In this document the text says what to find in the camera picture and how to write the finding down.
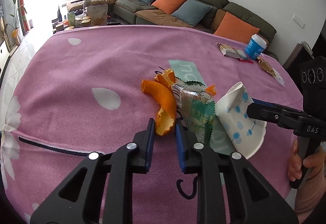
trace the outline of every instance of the sweater sleeve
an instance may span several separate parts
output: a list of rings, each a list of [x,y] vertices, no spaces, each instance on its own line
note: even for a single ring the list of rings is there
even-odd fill
[[[302,223],[313,211],[326,191],[326,180],[324,178],[324,167],[311,180],[297,191],[294,211]]]

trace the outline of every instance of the hand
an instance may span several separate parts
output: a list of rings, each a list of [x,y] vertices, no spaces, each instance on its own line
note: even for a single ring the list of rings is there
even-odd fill
[[[325,161],[325,151],[322,146],[319,146],[319,152],[316,152],[309,157],[306,157],[303,161],[303,165],[306,168],[312,168],[310,174],[308,175],[308,180],[314,178],[320,170],[323,168],[323,164]],[[291,147],[291,156],[288,160],[289,168],[287,170],[287,176],[291,181],[295,181],[296,179],[300,179],[302,176],[302,160],[298,154],[298,140],[296,139],[293,142]]]

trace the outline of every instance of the curtain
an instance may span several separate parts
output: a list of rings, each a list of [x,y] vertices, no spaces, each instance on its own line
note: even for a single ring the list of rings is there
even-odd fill
[[[24,5],[24,0],[17,0],[17,7]],[[18,10],[19,20],[21,24],[22,34],[25,35],[29,31],[28,22],[23,20],[23,16],[26,14],[23,8]]]

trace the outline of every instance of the flower pot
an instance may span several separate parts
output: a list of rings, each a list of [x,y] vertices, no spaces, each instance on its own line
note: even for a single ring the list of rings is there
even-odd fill
[[[11,37],[13,37],[15,39],[15,42],[17,44],[17,46],[20,46],[20,42],[22,41],[19,35],[19,29],[16,29],[14,31],[12,31],[11,33]]]

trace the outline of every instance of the blue cup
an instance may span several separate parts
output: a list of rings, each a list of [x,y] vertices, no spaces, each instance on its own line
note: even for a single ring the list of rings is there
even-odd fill
[[[251,37],[250,42],[244,51],[251,59],[255,60],[265,48],[266,42],[263,38],[255,34]]]

